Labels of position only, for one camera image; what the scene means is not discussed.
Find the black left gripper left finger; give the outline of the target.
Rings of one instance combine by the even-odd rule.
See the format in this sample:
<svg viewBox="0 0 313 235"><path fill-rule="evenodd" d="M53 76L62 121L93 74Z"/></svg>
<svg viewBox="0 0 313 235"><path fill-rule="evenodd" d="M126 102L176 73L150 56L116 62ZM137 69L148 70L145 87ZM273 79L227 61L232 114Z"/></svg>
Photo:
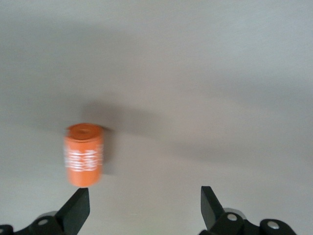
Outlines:
<svg viewBox="0 0 313 235"><path fill-rule="evenodd" d="M16 235L76 235L89 216L89 189L79 188L53 216L34 220Z"/></svg>

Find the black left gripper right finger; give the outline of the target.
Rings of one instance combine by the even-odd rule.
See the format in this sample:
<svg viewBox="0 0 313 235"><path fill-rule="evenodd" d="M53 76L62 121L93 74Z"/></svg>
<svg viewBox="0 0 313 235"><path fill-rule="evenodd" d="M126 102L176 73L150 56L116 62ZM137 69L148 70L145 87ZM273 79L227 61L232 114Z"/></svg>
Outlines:
<svg viewBox="0 0 313 235"><path fill-rule="evenodd" d="M294 235L285 222L264 219L254 225L235 211L226 211L210 186L201 187L201 214L206 229L201 235Z"/></svg>

